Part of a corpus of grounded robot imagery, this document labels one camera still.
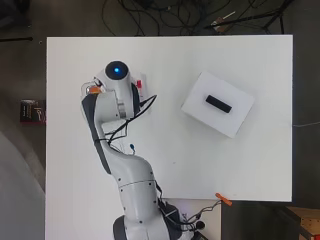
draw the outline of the floor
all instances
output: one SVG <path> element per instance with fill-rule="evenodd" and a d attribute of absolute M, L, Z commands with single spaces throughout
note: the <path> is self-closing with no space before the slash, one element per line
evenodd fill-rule
<path fill-rule="evenodd" d="M 19 103 L 21 99 L 45 99 L 46 97 L 46 37 L 49 36 L 111 36 L 103 25 L 101 9 L 104 0 L 33 0 L 28 18 L 32 25 L 0 30 L 0 38 L 33 36 L 32 42 L 0 43 L 0 110 L 14 127 L 23 134 L 45 167 L 45 126 L 21 126 L 19 123 Z M 167 6 L 174 2 L 158 1 Z M 222 6 L 225 0 L 213 1 L 211 9 Z M 269 0 L 257 10 L 249 10 L 246 15 L 270 11 L 279 1 Z M 213 14 L 206 24 L 219 16 L 236 10 L 230 19 L 235 19 L 248 6 L 247 0 L 231 1 L 217 14 Z M 320 15 L 319 1 L 295 0 L 284 14 L 286 33 L 294 35 L 294 72 L 293 72 L 293 120 L 294 124 L 320 121 L 320 68 L 317 56 L 320 55 Z M 172 25 L 179 21 L 164 16 Z M 134 36 L 137 27 L 115 0 L 106 4 L 104 19 L 118 36 Z M 147 16 L 141 15 L 143 30 L 147 36 L 157 35 L 156 25 Z M 161 27 L 161 35 L 179 35 L 179 29 Z M 270 28 L 272 34 L 279 34 L 278 22 Z M 197 29 L 198 35 L 211 35 L 211 31 Z M 264 34 L 257 29 L 234 26 L 227 34 Z M 293 203 L 308 208 L 320 208 L 320 125 L 293 129 Z M 14 139 L 17 143 L 21 137 Z M 259 203 L 236 202 L 232 209 L 222 210 L 222 239 L 293 239 L 286 231 L 286 225 L 272 212 Z"/>

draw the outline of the white tabletop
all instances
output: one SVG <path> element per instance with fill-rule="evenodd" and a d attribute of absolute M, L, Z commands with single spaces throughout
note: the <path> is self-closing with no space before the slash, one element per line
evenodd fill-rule
<path fill-rule="evenodd" d="M 145 73 L 158 95 L 123 144 L 151 163 L 165 197 L 291 200 L 291 36 L 49 38 L 47 239 L 106 239 L 123 214 L 80 111 L 81 85 L 113 60 Z M 202 71 L 255 97 L 234 139 L 181 111 Z M 213 226 L 218 239 L 220 222 Z"/>

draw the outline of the cable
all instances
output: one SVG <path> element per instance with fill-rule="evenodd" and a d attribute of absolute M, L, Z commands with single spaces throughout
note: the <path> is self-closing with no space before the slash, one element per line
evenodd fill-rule
<path fill-rule="evenodd" d="M 318 124 L 320 124 L 320 122 L 307 123 L 307 124 L 301 124 L 301 125 L 292 125 L 292 127 L 309 127 L 309 126 L 314 126 Z"/>
<path fill-rule="evenodd" d="M 253 8 L 253 9 L 258 9 L 259 7 L 261 7 L 263 4 L 265 4 L 266 2 L 268 2 L 269 0 L 264 0 L 262 1 L 260 4 L 258 4 L 257 6 L 253 6 L 253 3 L 255 1 L 251 1 L 251 0 L 248 0 L 249 4 L 250 4 L 250 7 Z"/>
<path fill-rule="evenodd" d="M 195 221 L 198 221 L 201 218 L 201 214 L 204 212 L 211 212 L 216 206 L 221 204 L 221 201 L 215 202 L 212 206 L 202 208 L 198 213 L 192 215 L 190 218 L 188 218 L 187 222 L 189 222 L 191 219 L 196 218 Z"/>
<path fill-rule="evenodd" d="M 137 13 L 144 13 L 146 15 L 148 15 L 157 25 L 157 34 L 158 36 L 160 36 L 160 25 L 157 21 L 157 19 L 155 19 L 150 13 L 146 12 L 146 11 L 143 11 L 143 10 L 138 10 L 138 9 L 130 9 L 130 8 L 127 8 L 124 3 L 123 3 L 123 0 L 118 0 L 118 2 L 120 3 L 120 5 L 125 9 L 127 10 L 128 12 L 137 12 Z"/>
<path fill-rule="evenodd" d="M 118 127 L 111 135 L 109 141 L 108 141 L 108 144 L 110 145 L 112 143 L 112 141 L 114 140 L 114 136 L 119 132 L 121 131 L 123 128 L 127 127 L 128 124 L 130 122 L 132 122 L 133 120 L 137 119 L 138 117 L 140 117 L 142 114 L 144 114 L 150 107 L 151 105 L 154 103 L 154 101 L 156 100 L 157 98 L 157 95 L 154 95 L 152 98 L 149 98 L 151 100 L 151 102 L 149 103 L 149 105 L 143 109 L 140 113 L 138 113 L 136 116 L 134 116 L 133 118 L 129 119 L 129 120 L 126 120 L 126 122 L 124 124 L 122 124 L 120 127 Z"/>
<path fill-rule="evenodd" d="M 104 9 L 106 7 L 107 2 L 108 2 L 108 0 L 104 0 L 104 2 L 103 2 L 102 9 L 101 9 L 101 19 L 102 19 L 102 22 L 103 22 L 104 26 L 109 30 L 109 32 L 113 36 L 116 36 L 116 34 L 111 30 L 111 28 L 107 25 L 107 23 L 104 20 Z"/>
<path fill-rule="evenodd" d="M 143 30 L 142 30 L 142 28 L 141 28 L 141 26 L 140 26 L 140 17 L 141 17 L 141 16 L 140 16 L 140 12 L 138 12 L 138 17 L 139 17 L 139 23 L 138 23 L 137 20 L 135 19 L 135 17 L 132 15 L 131 11 L 129 11 L 128 8 L 124 5 L 123 0 L 118 0 L 118 3 L 122 6 L 122 8 L 123 8 L 124 10 L 127 11 L 127 13 L 130 15 L 130 17 L 132 18 L 132 20 L 133 20 L 133 21 L 135 22 L 135 24 L 137 25 L 138 30 L 137 30 L 136 35 L 139 35 L 139 31 L 141 31 L 142 35 L 145 36 L 145 34 L 144 34 L 144 32 L 143 32 Z M 137 11 L 139 11 L 132 0 L 131 0 L 131 3 L 132 3 L 132 5 L 134 6 L 134 8 L 135 8 Z"/>

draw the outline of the white box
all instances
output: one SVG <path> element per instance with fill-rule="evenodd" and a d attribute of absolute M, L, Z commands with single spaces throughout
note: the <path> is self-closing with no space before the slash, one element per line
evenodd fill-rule
<path fill-rule="evenodd" d="M 226 113 L 206 102 L 211 95 L 231 106 Z M 254 103 L 254 97 L 208 72 L 202 72 L 182 106 L 182 111 L 234 138 Z"/>

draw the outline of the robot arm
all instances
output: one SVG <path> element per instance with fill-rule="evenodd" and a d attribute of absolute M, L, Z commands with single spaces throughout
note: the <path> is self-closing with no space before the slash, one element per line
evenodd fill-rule
<path fill-rule="evenodd" d="M 138 90 L 128 67 L 111 62 L 94 81 L 82 86 L 82 109 L 102 165 L 118 184 L 124 216 L 113 226 L 115 240 L 176 240 L 181 238 L 177 208 L 157 197 L 157 183 L 151 165 L 143 158 L 111 147 L 102 125 L 118 120 L 127 123 L 141 115 Z"/>

